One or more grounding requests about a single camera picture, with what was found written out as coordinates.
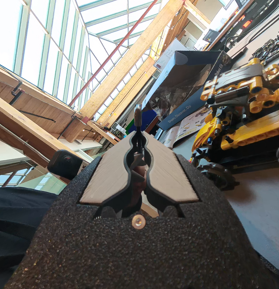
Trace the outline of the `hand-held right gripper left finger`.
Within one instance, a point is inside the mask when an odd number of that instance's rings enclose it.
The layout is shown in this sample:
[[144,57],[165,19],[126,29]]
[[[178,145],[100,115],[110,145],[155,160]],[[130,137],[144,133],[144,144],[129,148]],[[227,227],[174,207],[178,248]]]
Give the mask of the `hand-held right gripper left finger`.
[[131,201],[131,172],[129,165],[133,162],[133,145],[135,132],[107,150],[87,185],[80,204],[109,206],[118,213]]

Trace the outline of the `yellow toy vehicle model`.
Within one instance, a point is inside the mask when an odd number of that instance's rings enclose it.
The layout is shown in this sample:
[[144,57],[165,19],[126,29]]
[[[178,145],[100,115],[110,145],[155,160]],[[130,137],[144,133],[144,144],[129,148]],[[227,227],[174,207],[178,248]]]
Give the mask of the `yellow toy vehicle model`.
[[192,147],[191,164],[221,190],[233,174],[279,163],[279,64],[258,58],[206,81],[201,100],[211,113]]

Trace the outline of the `black long axle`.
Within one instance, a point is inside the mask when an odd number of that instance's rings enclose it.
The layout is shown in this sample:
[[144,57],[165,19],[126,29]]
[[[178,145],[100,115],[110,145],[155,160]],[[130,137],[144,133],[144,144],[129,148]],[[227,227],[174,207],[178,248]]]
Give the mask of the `black long axle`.
[[141,154],[142,153],[142,139],[141,139],[141,126],[136,127],[136,148],[137,148],[137,153]]

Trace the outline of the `person's left hand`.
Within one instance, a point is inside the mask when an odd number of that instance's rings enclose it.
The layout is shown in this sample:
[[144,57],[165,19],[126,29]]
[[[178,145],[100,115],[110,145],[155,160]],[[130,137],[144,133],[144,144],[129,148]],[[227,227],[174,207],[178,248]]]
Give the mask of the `person's left hand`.
[[135,206],[138,203],[139,198],[141,197],[142,191],[145,190],[145,187],[146,187],[146,173],[147,173],[144,166],[137,166],[137,167],[134,168],[133,171],[138,173],[142,177],[144,177],[144,181],[142,181],[142,182],[133,182],[133,197],[132,197],[132,200],[131,200],[131,206],[132,207]]

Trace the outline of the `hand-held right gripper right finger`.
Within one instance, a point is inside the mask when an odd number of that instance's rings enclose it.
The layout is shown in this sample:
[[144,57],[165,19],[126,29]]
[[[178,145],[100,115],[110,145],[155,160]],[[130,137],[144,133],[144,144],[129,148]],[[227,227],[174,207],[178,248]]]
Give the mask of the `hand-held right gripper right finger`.
[[143,132],[144,160],[148,165],[145,194],[149,203],[163,212],[167,206],[198,202],[175,153]]

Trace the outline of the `blue plastic bin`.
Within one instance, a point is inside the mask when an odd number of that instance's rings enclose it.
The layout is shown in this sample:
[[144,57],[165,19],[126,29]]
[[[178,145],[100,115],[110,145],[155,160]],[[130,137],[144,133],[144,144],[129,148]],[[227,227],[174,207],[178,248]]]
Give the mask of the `blue plastic bin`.
[[154,110],[146,110],[143,111],[141,114],[142,117],[142,124],[141,124],[141,131],[145,131],[146,126],[149,126],[150,123],[157,117],[157,114]]

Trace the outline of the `instruction booklet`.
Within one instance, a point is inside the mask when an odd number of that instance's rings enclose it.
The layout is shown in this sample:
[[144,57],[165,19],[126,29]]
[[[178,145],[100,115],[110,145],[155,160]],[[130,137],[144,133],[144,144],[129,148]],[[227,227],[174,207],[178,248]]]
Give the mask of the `instruction booklet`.
[[205,125],[206,116],[212,116],[212,110],[205,107],[187,116],[168,130],[161,143],[172,149],[176,142],[199,131]]

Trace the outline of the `grey desk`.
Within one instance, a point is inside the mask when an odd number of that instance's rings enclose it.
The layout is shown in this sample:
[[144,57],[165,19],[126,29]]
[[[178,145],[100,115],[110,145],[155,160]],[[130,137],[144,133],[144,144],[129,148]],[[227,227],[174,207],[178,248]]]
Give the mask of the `grey desk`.
[[[279,64],[279,58],[263,66]],[[226,190],[247,235],[265,262],[279,270],[279,163],[233,174],[239,184]]]

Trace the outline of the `small black box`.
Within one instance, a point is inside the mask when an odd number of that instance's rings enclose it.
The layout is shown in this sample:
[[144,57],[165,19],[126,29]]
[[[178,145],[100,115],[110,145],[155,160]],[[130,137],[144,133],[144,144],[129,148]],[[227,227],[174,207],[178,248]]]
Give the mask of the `small black box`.
[[230,58],[236,58],[236,57],[242,57],[246,51],[248,50],[247,46],[243,46],[241,49],[239,49],[238,51],[228,51],[227,54]]

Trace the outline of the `clear plastic bag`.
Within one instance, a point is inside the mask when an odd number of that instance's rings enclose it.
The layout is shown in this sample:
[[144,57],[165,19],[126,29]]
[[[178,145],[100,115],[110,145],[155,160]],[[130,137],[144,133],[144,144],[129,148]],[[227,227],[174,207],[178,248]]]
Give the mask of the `clear plastic bag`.
[[154,110],[159,121],[163,121],[205,83],[211,67],[211,64],[176,64],[164,74],[165,79],[150,97],[147,108]]

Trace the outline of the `dark blue kit box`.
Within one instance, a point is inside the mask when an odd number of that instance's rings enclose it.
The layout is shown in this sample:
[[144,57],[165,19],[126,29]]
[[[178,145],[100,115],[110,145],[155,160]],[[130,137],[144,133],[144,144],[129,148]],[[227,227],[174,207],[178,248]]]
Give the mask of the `dark blue kit box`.
[[232,59],[224,51],[175,51],[142,103],[153,110],[159,127],[167,130],[204,106],[204,85],[230,70]]

